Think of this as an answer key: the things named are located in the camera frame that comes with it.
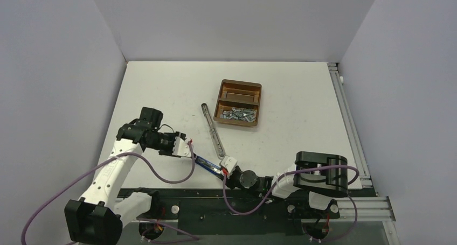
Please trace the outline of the brown wooden tray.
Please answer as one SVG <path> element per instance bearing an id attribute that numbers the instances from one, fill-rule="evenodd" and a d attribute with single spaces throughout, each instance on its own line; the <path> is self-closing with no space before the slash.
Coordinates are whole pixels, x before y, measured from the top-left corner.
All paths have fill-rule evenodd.
<path id="1" fill-rule="evenodd" d="M 221 81 L 213 119 L 222 124 L 238 125 L 242 127 L 256 127 L 260 116 L 260 101 L 262 85 L 254 82 L 224 79 Z M 254 122 L 227 120 L 220 118 L 223 110 L 231 108 L 254 109 L 257 118 Z"/>

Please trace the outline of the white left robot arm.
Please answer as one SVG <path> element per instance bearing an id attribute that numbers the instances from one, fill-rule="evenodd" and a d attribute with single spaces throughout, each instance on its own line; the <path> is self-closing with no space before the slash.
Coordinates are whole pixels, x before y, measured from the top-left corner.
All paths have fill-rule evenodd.
<path id="1" fill-rule="evenodd" d="M 117 244 L 126 225 L 141 214 L 154 218 L 160 202 L 149 190 L 137 189 L 126 200 L 116 198 L 137 159 L 146 149 L 160 155 L 194 159 L 191 139 L 181 132 L 160 132 L 161 111 L 143 107 L 139 118 L 117 132 L 111 157 L 99 165 L 98 174 L 78 200 L 64 208 L 70 239 L 84 244 Z"/>

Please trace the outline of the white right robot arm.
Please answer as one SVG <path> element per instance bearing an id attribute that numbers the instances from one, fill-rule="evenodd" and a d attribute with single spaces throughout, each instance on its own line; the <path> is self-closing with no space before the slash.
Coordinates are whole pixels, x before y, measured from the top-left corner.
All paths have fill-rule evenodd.
<path id="1" fill-rule="evenodd" d="M 223 193 L 227 188 L 238 188 L 261 197 L 264 204 L 267 200 L 285 200 L 303 190 L 308 193 L 304 209 L 312 217 L 331 208 L 335 198 L 347 197 L 349 185 L 359 176 L 343 156 L 305 151 L 298 152 L 293 165 L 274 176 L 260 177 L 254 171 L 243 171 L 232 157 L 224 158 L 220 166 Z"/>

